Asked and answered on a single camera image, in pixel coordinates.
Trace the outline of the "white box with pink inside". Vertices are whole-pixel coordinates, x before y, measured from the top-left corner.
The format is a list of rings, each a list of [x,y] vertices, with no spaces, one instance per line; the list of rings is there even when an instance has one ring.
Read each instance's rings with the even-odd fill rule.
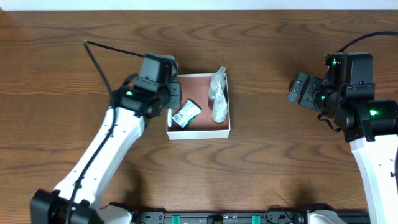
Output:
[[[212,119],[212,110],[208,107],[211,77],[210,73],[177,76],[177,82],[181,84],[182,89],[181,105],[184,105],[187,100],[192,100],[201,108],[201,113],[184,129],[174,121],[170,128],[166,124],[166,132],[170,140],[220,139],[229,136],[230,114],[227,114],[223,123],[216,123]],[[172,110],[172,115],[177,112],[178,109]]]

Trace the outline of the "green white soap packet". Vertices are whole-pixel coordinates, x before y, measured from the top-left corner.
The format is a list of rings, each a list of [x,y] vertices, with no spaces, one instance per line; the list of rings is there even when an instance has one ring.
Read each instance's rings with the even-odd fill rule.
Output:
[[[199,114],[201,108],[192,100],[182,106],[182,108],[172,116],[172,121],[177,123],[181,128],[186,128]]]

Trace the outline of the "clear spray bottle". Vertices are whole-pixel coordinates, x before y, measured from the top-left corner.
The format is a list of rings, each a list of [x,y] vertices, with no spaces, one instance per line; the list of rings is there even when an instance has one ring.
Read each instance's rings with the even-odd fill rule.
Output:
[[[216,93],[219,85],[221,85],[221,90],[224,91],[226,87],[226,78],[225,78],[226,67],[222,66],[217,72],[215,72],[211,78],[209,90],[208,90],[208,107],[209,109],[213,109],[214,100],[216,97]]]

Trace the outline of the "white leaf-print shampoo tube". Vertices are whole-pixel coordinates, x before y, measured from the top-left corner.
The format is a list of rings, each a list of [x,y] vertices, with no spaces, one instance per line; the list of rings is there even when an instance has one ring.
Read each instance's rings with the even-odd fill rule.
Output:
[[[218,83],[215,99],[213,102],[212,119],[216,123],[223,123],[228,114],[228,102],[224,95],[223,87]]]

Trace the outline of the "green white toothbrush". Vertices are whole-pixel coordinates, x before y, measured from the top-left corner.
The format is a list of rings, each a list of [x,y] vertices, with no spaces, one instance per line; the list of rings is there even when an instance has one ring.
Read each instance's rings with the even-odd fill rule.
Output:
[[[167,126],[170,128],[172,126],[172,109],[167,110]]]

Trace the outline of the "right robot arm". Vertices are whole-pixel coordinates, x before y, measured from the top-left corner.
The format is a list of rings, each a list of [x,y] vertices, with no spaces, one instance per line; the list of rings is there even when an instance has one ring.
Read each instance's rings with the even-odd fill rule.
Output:
[[[327,73],[324,79],[299,73],[287,99],[319,112],[343,132],[356,159],[371,223],[397,223],[397,102],[377,100],[372,74]]]

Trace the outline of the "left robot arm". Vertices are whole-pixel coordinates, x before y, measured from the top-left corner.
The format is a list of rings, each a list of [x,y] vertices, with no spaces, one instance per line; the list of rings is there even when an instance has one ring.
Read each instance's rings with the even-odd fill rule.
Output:
[[[52,192],[38,190],[30,201],[32,223],[133,223],[134,213],[122,205],[101,208],[106,189],[130,147],[149,120],[162,109],[177,109],[178,82],[123,83],[95,138],[71,172]]]

